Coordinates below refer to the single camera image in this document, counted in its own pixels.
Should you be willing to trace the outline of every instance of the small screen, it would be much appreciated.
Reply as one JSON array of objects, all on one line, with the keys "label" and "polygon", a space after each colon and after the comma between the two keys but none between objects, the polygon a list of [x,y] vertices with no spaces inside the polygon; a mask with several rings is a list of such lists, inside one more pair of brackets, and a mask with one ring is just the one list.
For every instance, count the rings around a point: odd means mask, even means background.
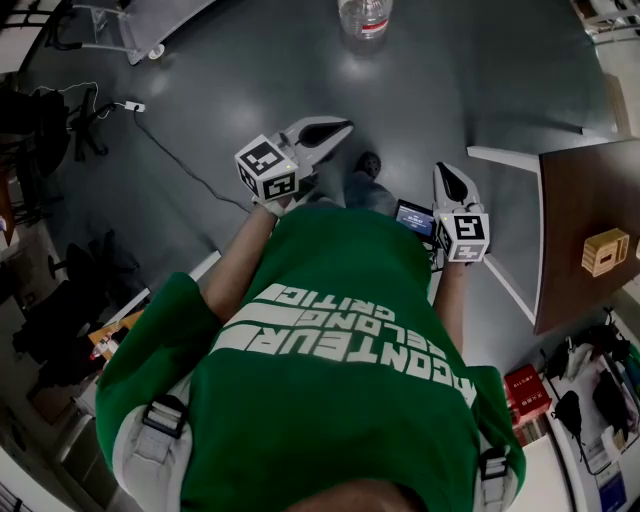
[{"label": "small screen", "polygon": [[401,224],[404,224],[412,231],[423,234],[430,237],[433,235],[434,218],[433,215],[428,213],[418,212],[407,208],[406,206],[400,206],[398,208],[398,215],[396,220]]}]

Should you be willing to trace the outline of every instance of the red box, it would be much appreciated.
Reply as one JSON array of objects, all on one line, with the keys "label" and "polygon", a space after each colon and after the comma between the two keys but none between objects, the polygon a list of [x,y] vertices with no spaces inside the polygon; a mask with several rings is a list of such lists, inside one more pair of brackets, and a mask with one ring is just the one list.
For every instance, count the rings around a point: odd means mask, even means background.
[{"label": "red box", "polygon": [[551,398],[533,366],[523,366],[510,373],[504,382],[514,426],[527,423],[549,409]]}]

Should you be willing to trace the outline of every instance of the green t-shirt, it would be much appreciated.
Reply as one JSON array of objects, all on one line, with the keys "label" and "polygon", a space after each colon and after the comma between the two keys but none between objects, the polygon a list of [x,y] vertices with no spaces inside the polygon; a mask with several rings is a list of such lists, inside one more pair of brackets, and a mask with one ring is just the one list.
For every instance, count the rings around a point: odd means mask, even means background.
[{"label": "green t-shirt", "polygon": [[430,512],[470,511],[479,426],[511,447],[521,485],[500,375],[465,366],[427,302],[430,277],[411,231],[344,209],[284,217],[225,326],[175,274],[100,380],[107,461],[124,417],[195,368],[183,510],[278,512],[372,478],[413,489]]}]

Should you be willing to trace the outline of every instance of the shoe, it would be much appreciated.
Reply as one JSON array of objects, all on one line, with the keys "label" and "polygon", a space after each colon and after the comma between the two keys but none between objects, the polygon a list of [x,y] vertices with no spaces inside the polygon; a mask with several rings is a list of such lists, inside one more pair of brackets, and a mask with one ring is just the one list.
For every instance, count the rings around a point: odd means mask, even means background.
[{"label": "shoe", "polygon": [[375,180],[378,177],[378,174],[380,174],[381,169],[382,161],[380,160],[380,157],[372,151],[365,151],[360,155],[354,171],[362,171],[368,174],[372,180]]}]

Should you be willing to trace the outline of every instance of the phone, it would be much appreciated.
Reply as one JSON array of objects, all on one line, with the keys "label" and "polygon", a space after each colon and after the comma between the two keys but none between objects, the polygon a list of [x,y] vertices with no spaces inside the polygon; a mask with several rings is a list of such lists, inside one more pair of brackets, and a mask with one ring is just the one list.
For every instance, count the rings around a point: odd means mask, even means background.
[{"label": "phone", "polygon": [[413,231],[421,242],[436,245],[436,219],[432,210],[400,199],[395,219]]}]

